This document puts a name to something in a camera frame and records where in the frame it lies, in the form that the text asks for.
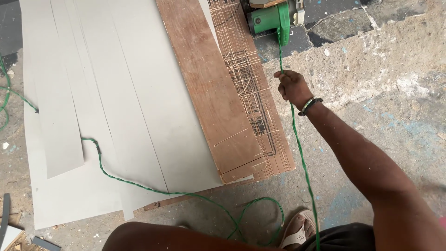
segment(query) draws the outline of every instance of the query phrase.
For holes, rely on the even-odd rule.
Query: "dusty floor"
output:
[[[446,4],[441,0],[428,0],[427,4],[425,14],[294,53],[284,59],[284,66],[302,73],[326,106],[385,150],[440,217],[446,215]],[[279,70],[278,61],[272,60],[263,67],[297,169],[262,182],[215,192],[211,199],[239,215],[243,203],[273,197],[290,219],[297,208],[310,206],[310,198],[291,129],[289,104],[276,92],[278,81],[271,77]],[[12,69],[12,88],[22,93],[21,58]],[[0,86],[5,86],[4,78],[0,79]],[[0,133],[0,194],[11,194],[12,213],[23,212],[19,225],[26,230],[27,239],[43,236],[63,250],[100,250],[111,231],[123,223],[121,212],[34,231],[23,102],[12,96],[7,108],[9,125]],[[322,137],[306,118],[298,118],[297,130],[322,229],[349,222],[371,223],[370,204],[348,181]],[[224,212],[198,199],[146,212],[140,209],[135,215],[134,220],[141,222],[186,222],[195,230],[221,237],[229,235],[233,228]],[[279,218],[276,206],[260,202],[248,210],[241,228],[250,243],[262,243],[280,225]]]

